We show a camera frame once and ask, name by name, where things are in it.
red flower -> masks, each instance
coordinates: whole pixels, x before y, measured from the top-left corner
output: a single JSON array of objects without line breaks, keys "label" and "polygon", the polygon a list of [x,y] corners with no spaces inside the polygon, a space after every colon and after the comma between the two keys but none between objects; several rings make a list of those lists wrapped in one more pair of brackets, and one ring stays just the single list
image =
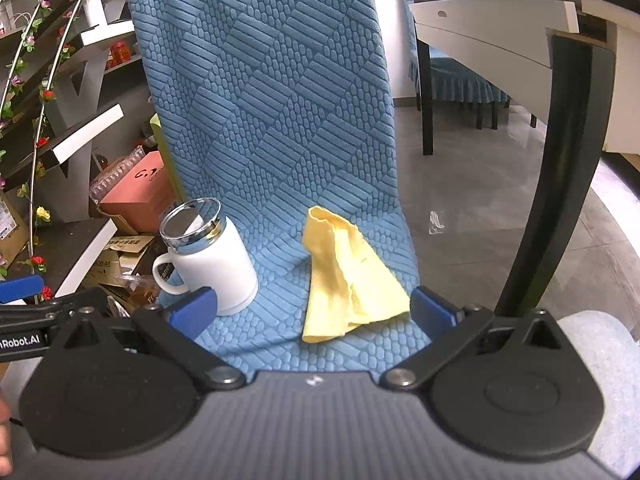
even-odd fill
[{"label": "red flower", "polygon": [[45,285],[42,289],[41,295],[43,300],[48,301],[53,298],[53,291]]}]

gray ribbed surface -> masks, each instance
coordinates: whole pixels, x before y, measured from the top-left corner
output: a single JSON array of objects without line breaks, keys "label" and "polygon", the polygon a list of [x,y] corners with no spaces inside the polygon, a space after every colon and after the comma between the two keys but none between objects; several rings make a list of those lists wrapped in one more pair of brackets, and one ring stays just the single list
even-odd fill
[{"label": "gray ribbed surface", "polygon": [[542,465],[506,463],[480,456],[443,434],[416,397],[386,392],[367,373],[262,372],[244,390],[209,396],[197,418],[184,431],[153,450],[110,461],[73,460],[41,451],[11,478],[611,480],[613,477],[584,454]]}]

chair leg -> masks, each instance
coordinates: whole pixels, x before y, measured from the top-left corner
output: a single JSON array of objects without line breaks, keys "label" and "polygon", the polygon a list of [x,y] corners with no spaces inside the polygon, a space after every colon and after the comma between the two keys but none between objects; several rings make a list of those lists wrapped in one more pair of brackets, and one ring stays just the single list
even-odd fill
[{"label": "chair leg", "polygon": [[609,124],[615,55],[552,36],[551,102],[540,177],[496,316],[526,316],[540,301],[574,232]]},{"label": "chair leg", "polygon": [[431,98],[431,55],[429,45],[418,40],[420,108],[422,109],[422,154],[433,155],[433,100]]},{"label": "chair leg", "polygon": [[491,129],[498,129],[498,103],[491,101]]},{"label": "chair leg", "polygon": [[478,110],[476,111],[476,128],[482,130],[482,103],[478,103]]}]

table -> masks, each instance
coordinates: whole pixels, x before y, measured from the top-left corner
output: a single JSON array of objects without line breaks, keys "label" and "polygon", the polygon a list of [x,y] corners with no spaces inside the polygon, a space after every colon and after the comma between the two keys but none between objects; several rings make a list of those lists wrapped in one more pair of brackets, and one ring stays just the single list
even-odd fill
[{"label": "table", "polygon": [[413,0],[418,40],[547,124],[538,187],[496,313],[535,308],[602,150],[640,153],[640,0]]}]

mug lid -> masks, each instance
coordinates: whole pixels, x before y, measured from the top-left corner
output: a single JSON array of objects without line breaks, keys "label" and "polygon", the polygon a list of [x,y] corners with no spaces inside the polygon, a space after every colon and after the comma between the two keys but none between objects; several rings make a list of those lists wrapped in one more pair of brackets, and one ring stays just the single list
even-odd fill
[{"label": "mug lid", "polygon": [[220,200],[213,197],[189,200],[172,210],[160,224],[160,235],[174,249],[203,238],[216,240],[225,229]]}]

